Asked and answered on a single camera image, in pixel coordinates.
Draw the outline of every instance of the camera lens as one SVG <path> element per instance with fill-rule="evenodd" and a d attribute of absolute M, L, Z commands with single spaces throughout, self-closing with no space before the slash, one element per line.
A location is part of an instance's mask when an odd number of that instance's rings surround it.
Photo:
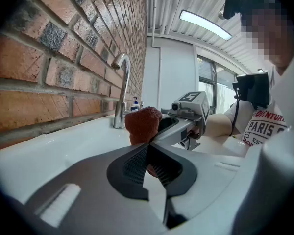
<path fill-rule="evenodd" d="M 173 105 L 172 105 L 172 110 L 176 111 L 177 108 L 178 108 L 178 105 L 177 105 L 177 104 L 173 104 Z"/>

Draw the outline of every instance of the black cable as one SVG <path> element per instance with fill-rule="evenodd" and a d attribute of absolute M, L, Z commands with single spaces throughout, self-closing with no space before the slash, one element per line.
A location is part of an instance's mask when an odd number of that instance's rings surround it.
<path fill-rule="evenodd" d="M 237 118 L 237 114 L 238 114 L 238 112 L 239 112 L 239 102 L 240 102 L 240 100 L 237 99 L 237 102 L 236 102 L 236 110 L 235 110 L 235 115 L 234 115 L 234 119 L 233 119 L 233 122 L 232 122 L 232 131 L 231 131 L 230 136 L 231 136 L 232 133 L 233 133 L 233 130 L 234 130 L 234 127 L 235 127 L 236 118 Z"/>

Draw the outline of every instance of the person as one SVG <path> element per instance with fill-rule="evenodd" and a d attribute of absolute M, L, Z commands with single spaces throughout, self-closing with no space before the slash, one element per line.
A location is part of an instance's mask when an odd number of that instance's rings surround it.
<path fill-rule="evenodd" d="M 235 12 L 241 13 L 243 29 L 257 41 L 258 48 L 264 50 L 265 56 L 268 56 L 274 65 L 268 71 L 271 90 L 294 59 L 294 28 L 278 3 L 267 0 L 241 0 L 235 6 L 236 8 L 232 8 L 232 16 Z M 250 102 L 240 101 L 232 129 L 236 104 L 224 114 L 210 115 L 203 135 L 217 137 L 231 133 L 241 134 L 241 140 L 253 146 L 288 128 L 278 105 L 270 96 L 270 103 L 265 109 L 255 110 Z"/>

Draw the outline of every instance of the soap bottle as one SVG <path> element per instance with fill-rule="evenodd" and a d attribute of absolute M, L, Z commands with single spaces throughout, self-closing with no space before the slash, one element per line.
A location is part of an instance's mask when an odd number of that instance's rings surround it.
<path fill-rule="evenodd" d="M 131 112 L 135 112 L 135 111 L 138 111 L 138 110 L 139 110 L 139 103 L 138 103 L 137 97 L 136 97 L 135 102 L 131 106 Z"/>

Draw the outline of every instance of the brown cloth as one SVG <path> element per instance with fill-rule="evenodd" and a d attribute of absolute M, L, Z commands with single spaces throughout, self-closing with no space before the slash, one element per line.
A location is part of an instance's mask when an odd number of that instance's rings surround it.
<path fill-rule="evenodd" d="M 149 143 L 158 133 L 162 113 L 154 107 L 142 108 L 125 116 L 125 127 L 129 131 L 131 144 Z"/>

